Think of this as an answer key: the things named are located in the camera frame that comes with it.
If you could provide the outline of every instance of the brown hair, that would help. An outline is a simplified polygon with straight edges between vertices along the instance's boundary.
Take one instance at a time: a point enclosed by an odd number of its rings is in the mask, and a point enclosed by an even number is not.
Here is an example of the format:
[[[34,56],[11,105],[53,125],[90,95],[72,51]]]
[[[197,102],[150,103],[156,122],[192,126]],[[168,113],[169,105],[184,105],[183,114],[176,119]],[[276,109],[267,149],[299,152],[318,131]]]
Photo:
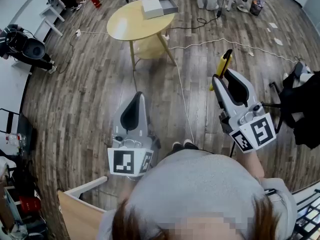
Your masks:
[[[169,240],[170,235],[167,230],[159,228],[159,234],[146,238],[140,231],[139,220],[135,210],[131,209],[126,214],[126,203],[124,200],[115,212],[112,222],[113,240]],[[276,228],[279,221],[274,216],[273,206],[269,198],[261,200],[254,199],[254,226],[251,239],[249,240],[276,240]]]

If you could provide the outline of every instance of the white box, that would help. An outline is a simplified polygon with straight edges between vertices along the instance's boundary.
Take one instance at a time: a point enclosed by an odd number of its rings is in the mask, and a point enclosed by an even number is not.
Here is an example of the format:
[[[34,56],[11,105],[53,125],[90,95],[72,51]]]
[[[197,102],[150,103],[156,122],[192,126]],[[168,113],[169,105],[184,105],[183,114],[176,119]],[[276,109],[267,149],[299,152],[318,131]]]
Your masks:
[[[141,0],[141,1],[142,1],[143,14],[145,19],[152,19],[152,18],[164,15],[164,9],[162,8],[159,0]]]

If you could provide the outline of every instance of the round wooden table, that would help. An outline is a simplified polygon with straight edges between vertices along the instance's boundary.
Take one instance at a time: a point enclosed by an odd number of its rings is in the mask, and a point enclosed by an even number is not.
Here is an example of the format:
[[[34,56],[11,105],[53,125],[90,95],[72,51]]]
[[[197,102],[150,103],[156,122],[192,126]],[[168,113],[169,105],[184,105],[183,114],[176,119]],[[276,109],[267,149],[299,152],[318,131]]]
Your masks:
[[[167,43],[161,36],[161,31],[170,25],[175,14],[145,19],[142,1],[134,1],[118,9],[109,19],[106,30],[114,39],[129,41],[133,70],[136,69],[134,41],[138,41],[136,55],[141,59],[152,59],[162,54],[156,42],[160,42],[173,64],[175,59],[168,49]]]

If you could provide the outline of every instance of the wooden floor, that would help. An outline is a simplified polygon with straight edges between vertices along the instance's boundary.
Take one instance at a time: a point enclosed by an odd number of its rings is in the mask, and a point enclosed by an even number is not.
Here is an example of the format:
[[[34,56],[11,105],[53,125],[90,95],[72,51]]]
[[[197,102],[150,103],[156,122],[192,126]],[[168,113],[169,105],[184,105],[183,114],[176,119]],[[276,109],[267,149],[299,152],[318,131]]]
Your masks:
[[[197,17],[206,20],[215,17],[211,11],[199,10],[196,0],[175,1],[179,14],[172,27],[196,27]],[[218,20],[205,27],[172,29],[168,31],[168,46],[187,46],[224,37],[292,60],[294,56],[302,57],[311,69],[318,71],[320,38],[300,6],[292,0],[265,1],[258,17],[236,9],[223,10]],[[106,32],[110,16],[125,5],[125,0],[101,2],[99,9],[94,8],[90,0],[87,2],[80,24],[82,31]],[[56,24],[63,37],[52,32],[46,40],[48,53],[60,71],[66,68],[72,55],[69,41],[78,29],[82,12],[64,13],[66,21]],[[275,23],[278,28],[272,28],[269,23]],[[274,38],[280,39],[283,46],[276,44]],[[23,113],[38,132],[32,157],[43,196],[42,210],[50,237],[59,240],[66,239],[67,233],[58,212],[56,190],[68,190],[108,174],[107,147],[111,145],[112,116],[135,91],[127,42],[106,34],[82,33],[80,38],[73,37],[71,43],[74,55],[65,72],[49,75],[36,68],[23,104]],[[276,81],[281,86],[283,74],[289,73],[294,65],[225,41],[172,50],[180,68],[195,142],[199,148],[224,155],[230,153],[232,143],[222,133],[218,103],[208,87],[220,56],[227,49],[233,49],[230,68],[252,82],[260,101],[278,101],[268,84]],[[150,101],[150,119],[161,140],[161,159],[174,141],[191,137],[177,68],[164,55],[160,59],[141,60],[136,69],[137,88]],[[276,124],[279,114],[271,112]],[[296,146],[293,130],[283,125],[277,140],[259,150],[258,155],[267,177],[280,177],[295,191],[320,180],[319,151],[320,147],[309,150],[304,145]],[[110,209],[117,204],[122,183],[121,177],[111,176],[100,190],[89,192],[84,198]]]

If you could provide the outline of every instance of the wooden chair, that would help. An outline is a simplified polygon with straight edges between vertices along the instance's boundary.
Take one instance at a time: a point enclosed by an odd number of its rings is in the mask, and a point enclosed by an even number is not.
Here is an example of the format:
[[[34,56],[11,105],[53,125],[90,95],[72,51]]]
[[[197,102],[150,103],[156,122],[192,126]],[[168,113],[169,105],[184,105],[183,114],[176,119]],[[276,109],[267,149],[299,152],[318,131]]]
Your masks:
[[[71,240],[95,240],[106,212],[79,199],[80,195],[108,180],[103,176],[66,192],[58,191],[62,217]]]

